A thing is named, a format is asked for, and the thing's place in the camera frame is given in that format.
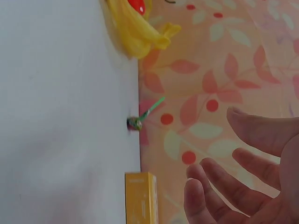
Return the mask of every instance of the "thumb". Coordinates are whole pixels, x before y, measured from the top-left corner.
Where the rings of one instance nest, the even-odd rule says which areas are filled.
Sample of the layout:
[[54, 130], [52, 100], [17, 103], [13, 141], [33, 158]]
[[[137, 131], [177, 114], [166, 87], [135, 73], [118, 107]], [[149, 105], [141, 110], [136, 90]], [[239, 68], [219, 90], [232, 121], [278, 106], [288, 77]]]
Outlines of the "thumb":
[[279, 157], [287, 142], [299, 133], [299, 118], [265, 118], [231, 107], [227, 119], [246, 144]]

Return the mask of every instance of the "floral fabric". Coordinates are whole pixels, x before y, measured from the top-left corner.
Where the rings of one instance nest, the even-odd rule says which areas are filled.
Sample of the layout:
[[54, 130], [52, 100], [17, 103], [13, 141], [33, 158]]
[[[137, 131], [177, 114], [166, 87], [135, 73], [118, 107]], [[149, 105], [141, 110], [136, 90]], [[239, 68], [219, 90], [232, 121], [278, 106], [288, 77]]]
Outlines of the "floral fabric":
[[157, 176], [160, 223], [187, 223], [185, 169], [204, 157], [247, 186], [276, 195], [231, 154], [244, 147], [279, 159], [241, 142], [226, 109], [298, 115], [299, 0], [159, 0], [150, 22], [182, 27], [168, 49], [139, 61], [140, 113], [165, 96], [140, 133], [142, 170]]

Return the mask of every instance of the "white leaf print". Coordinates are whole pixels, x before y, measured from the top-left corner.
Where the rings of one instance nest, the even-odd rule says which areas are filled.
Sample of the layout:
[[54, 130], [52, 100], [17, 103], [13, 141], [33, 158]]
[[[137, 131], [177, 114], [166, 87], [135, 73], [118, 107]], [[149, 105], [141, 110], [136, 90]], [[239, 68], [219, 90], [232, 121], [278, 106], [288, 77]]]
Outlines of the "white leaf print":
[[280, 15], [279, 12], [276, 10], [276, 8], [272, 7], [272, 6], [268, 6], [268, 13], [275, 19], [275, 20], [279, 20]]
[[156, 17], [153, 17], [153, 18], [150, 18], [149, 19], [149, 24], [154, 26], [156, 25], [157, 23], [161, 22], [163, 19], [163, 16], [159, 15], [159, 16], [156, 16]]
[[254, 0], [244, 0], [248, 5], [250, 5], [252, 8], [256, 6], [256, 2]]
[[271, 5], [271, 6], [278, 6], [279, 5], [279, 1], [277, 1], [277, 0], [270, 0], [269, 1], [269, 5]]
[[288, 15], [288, 14], [282, 14], [281, 17], [284, 19], [285, 23], [287, 24], [287, 26], [293, 30], [294, 29], [294, 23], [292, 18]]
[[223, 19], [222, 22], [226, 23], [226, 24], [234, 24], [234, 23], [241, 23], [241, 22], [245, 22], [245, 21], [240, 18], [228, 17], [228, 18]]
[[217, 41], [223, 37], [224, 27], [221, 24], [213, 24], [210, 27], [210, 39], [211, 41]]
[[205, 3], [207, 6], [213, 8], [213, 9], [216, 9], [218, 11], [222, 10], [222, 5], [213, 0], [205, 0]]
[[236, 9], [237, 5], [234, 0], [223, 0], [223, 4], [231, 9]]
[[254, 189], [254, 184], [253, 184], [253, 181], [252, 181], [252, 176], [249, 172], [247, 172], [245, 169], [243, 168], [240, 168], [238, 171], [237, 171], [237, 179], [245, 184], [247, 187], [251, 188], [251, 189]]
[[208, 153], [216, 157], [228, 157], [231, 156], [232, 152], [239, 148], [240, 145], [230, 139], [220, 139], [213, 142], [208, 149]]
[[219, 136], [222, 133], [223, 128], [208, 123], [197, 123], [191, 126], [189, 131], [198, 138], [212, 139]]
[[200, 12], [196, 12], [193, 14], [192, 17], [192, 22], [193, 24], [199, 24], [201, 22], [203, 22], [206, 18], [206, 12], [205, 11], [200, 11]]
[[290, 2], [290, 4], [291, 4], [294, 8], [299, 9], [299, 4], [298, 4], [298, 3]]
[[164, 150], [173, 160], [178, 160], [181, 138], [173, 130], [170, 130], [164, 137]]
[[251, 47], [250, 39], [242, 31], [237, 29], [229, 29], [228, 31], [236, 42]]
[[173, 4], [175, 7], [181, 7], [181, 6], [184, 6], [187, 2], [187, 0], [176, 0], [175, 1], [176, 3]]

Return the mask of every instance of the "pink leaf print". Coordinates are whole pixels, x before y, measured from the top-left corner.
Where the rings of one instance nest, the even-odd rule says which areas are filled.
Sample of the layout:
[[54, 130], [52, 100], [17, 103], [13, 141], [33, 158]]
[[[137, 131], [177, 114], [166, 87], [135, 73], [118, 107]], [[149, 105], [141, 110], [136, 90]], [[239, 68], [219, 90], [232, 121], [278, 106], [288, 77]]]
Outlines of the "pink leaf print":
[[242, 95], [240, 94], [240, 92], [236, 90], [221, 91], [217, 93], [217, 96], [219, 100], [224, 103], [235, 103], [235, 104], [243, 103]]
[[236, 79], [236, 77], [238, 76], [238, 70], [239, 70], [239, 64], [236, 57], [233, 56], [232, 54], [228, 54], [224, 65], [225, 74], [230, 79]]
[[280, 83], [280, 81], [277, 78], [275, 78], [270, 71], [257, 70], [257, 75], [261, 78], [261, 80], [266, 81], [268, 83]]
[[266, 53], [263, 46], [259, 46], [253, 55], [253, 63], [257, 69], [260, 69], [266, 61]]
[[241, 89], [260, 89], [261, 87], [248, 80], [236, 80], [234, 84]]
[[299, 55], [299, 39], [294, 40], [293, 42], [294, 52]]
[[295, 95], [299, 99], [299, 74], [293, 76], [293, 86]]
[[291, 103], [289, 103], [289, 112], [290, 112], [290, 116], [291, 116], [292, 118], [295, 117], [294, 112], [293, 112], [293, 109], [292, 109], [292, 105], [291, 105]]
[[197, 118], [197, 99], [198, 95], [191, 96], [187, 99], [180, 110], [180, 119], [183, 125], [191, 125], [196, 122]]
[[[159, 99], [148, 99], [148, 100], [143, 100], [139, 103], [139, 115], [143, 114], [146, 112], [151, 106], [153, 106]], [[159, 104], [159, 106], [156, 107], [150, 114], [154, 114], [156, 111], [161, 109], [163, 106], [165, 106], [165, 101]]]
[[206, 93], [216, 93], [217, 92], [218, 85], [217, 85], [217, 82], [216, 82], [216, 79], [214, 77], [212, 70], [207, 71], [206, 74], [203, 76], [202, 89]]
[[189, 62], [184, 59], [178, 59], [174, 61], [171, 65], [170, 68], [180, 74], [190, 74], [199, 69], [199, 65], [195, 64], [193, 62]]
[[144, 74], [145, 86], [154, 93], [163, 93], [164, 89], [159, 76], [153, 72], [146, 72]]
[[160, 55], [160, 50], [154, 49], [143, 59], [142, 67], [144, 70], [151, 68], [158, 60]]
[[141, 146], [149, 145], [148, 132], [145, 126], [143, 126], [139, 132], [139, 142]]

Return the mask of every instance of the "red object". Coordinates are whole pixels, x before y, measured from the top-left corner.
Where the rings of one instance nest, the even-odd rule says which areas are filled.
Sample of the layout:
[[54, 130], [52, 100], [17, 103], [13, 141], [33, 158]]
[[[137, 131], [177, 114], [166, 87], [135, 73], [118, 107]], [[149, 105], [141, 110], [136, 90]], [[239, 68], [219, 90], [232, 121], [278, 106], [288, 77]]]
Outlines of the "red object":
[[196, 161], [195, 153], [191, 152], [191, 151], [184, 152], [182, 154], [182, 161], [186, 165], [190, 165], [190, 164], [195, 163], [195, 161]]
[[164, 125], [170, 125], [173, 122], [173, 116], [169, 113], [165, 113], [160, 118], [161, 123]]
[[206, 109], [209, 112], [215, 112], [218, 109], [218, 102], [215, 99], [211, 99], [206, 103]]
[[135, 9], [140, 15], [145, 13], [145, 4], [143, 0], [128, 0], [133, 9]]
[[188, 10], [194, 10], [195, 9], [195, 5], [186, 5], [186, 8]]
[[215, 18], [222, 18], [223, 14], [222, 13], [214, 13]]

